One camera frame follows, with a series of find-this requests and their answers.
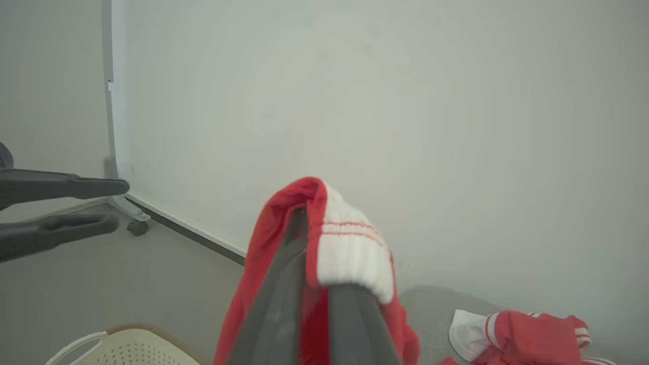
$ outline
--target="red stripe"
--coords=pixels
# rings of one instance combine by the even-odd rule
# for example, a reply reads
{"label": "red stripe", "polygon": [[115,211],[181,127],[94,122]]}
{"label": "red stripe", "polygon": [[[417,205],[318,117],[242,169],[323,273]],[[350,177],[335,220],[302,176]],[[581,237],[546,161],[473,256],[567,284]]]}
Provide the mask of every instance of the red stripe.
{"label": "red stripe", "polygon": [[373,225],[369,225],[369,224],[365,224],[365,223],[360,223],[360,222],[357,222],[357,221],[344,221],[344,222],[332,222],[332,221],[326,221],[326,222],[323,222],[323,225],[325,225],[325,224],[332,224],[332,225],[357,225],[357,226],[359,226],[359,227],[369,228],[369,229],[371,229],[372,231],[376,232],[376,234],[378,234],[379,236],[383,237],[383,235],[381,234],[381,232],[379,232],[378,230],[376,230],[376,228],[374,228]]}
{"label": "red stripe", "polygon": [[335,235],[335,236],[363,236],[363,237],[367,237],[370,240],[376,242],[381,247],[386,246],[385,244],[382,244],[381,242],[379,242],[374,237],[370,236],[369,234],[365,234],[365,233],[357,233],[357,232],[323,232],[323,236],[325,234],[332,234],[332,235]]}
{"label": "red stripe", "polygon": [[487,320],[485,321],[485,335],[487,335],[487,340],[493,345],[493,341],[489,338],[489,320],[493,314],[488,315]]}

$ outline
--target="white plastic basket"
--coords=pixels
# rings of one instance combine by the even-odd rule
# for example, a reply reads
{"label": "white plastic basket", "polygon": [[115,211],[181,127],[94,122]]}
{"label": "white plastic basket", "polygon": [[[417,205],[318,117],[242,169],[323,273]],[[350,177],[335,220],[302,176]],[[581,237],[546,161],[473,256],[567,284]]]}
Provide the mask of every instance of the white plastic basket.
{"label": "white plastic basket", "polygon": [[145,323],[117,326],[79,338],[45,365],[56,365],[75,349],[99,340],[70,365],[208,365],[184,342]]}

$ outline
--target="basket handle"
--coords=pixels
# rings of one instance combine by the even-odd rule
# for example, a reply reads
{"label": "basket handle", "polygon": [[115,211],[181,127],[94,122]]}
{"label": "basket handle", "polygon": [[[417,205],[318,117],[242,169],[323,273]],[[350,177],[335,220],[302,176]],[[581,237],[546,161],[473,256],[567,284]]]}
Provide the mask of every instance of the basket handle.
{"label": "basket handle", "polygon": [[97,347],[101,346],[102,342],[104,342],[104,338],[106,337],[108,337],[108,333],[106,331],[96,332],[96,333],[89,334],[88,336],[83,336],[82,338],[79,338],[78,340],[72,342],[70,345],[63,347],[61,351],[56,353],[56,355],[52,356],[52,358],[49,359],[49,361],[46,362],[45,365],[56,365],[59,361],[61,361],[62,358],[66,357],[72,351],[76,350],[76,348],[78,348],[79,346],[83,346],[84,344],[87,344],[92,340],[99,339],[98,344],[94,345],[85,354],[81,355],[77,360],[74,360],[70,364],[70,365],[75,365],[79,361],[83,360],[86,356],[88,356],[92,351],[95,351]]}

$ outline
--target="caster wheel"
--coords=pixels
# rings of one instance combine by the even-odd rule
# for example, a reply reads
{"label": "caster wheel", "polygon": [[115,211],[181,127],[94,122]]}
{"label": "caster wheel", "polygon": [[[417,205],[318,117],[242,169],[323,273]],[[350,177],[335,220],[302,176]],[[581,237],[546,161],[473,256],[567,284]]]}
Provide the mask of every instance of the caster wheel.
{"label": "caster wheel", "polygon": [[132,220],[126,227],[126,230],[134,236],[141,236],[149,230],[149,225],[145,221]]}

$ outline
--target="baseboard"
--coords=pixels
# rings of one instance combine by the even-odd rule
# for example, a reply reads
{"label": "baseboard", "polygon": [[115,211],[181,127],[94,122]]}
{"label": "baseboard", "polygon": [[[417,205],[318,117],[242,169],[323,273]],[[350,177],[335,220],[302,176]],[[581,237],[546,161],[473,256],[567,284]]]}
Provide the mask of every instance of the baseboard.
{"label": "baseboard", "polygon": [[152,204],[138,197],[137,195],[127,193],[126,198],[144,209],[145,212],[151,215],[151,217],[155,221],[168,226],[169,228],[182,234],[183,236],[187,236],[188,238],[195,240],[196,242],[206,246],[207,248],[217,251],[218,253],[230,258],[235,262],[243,264],[243,260],[247,253],[246,249],[233,244],[225,238],[220,237],[206,229],[203,229],[202,227],[199,227],[196,224],[185,220],[184,218],[181,218],[176,214],[169,212],[168,210],[160,208],[155,204]]}

